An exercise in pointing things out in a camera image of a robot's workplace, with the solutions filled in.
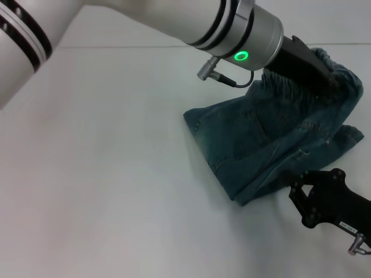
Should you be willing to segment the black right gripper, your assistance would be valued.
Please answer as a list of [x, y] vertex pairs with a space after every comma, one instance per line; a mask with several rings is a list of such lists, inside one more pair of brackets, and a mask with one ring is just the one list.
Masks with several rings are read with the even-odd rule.
[[[370, 200], [351, 191], [345, 177], [340, 169], [282, 173], [282, 185], [291, 186], [289, 198], [304, 226], [314, 228], [329, 223], [351, 235], [370, 235]], [[312, 185], [308, 197], [299, 185]]]

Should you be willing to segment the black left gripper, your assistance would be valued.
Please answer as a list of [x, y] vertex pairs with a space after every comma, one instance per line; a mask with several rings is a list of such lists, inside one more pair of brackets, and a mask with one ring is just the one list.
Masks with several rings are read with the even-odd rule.
[[340, 77], [332, 75], [327, 66], [298, 37], [283, 38], [278, 54], [265, 69], [286, 77], [313, 92], [337, 96]]

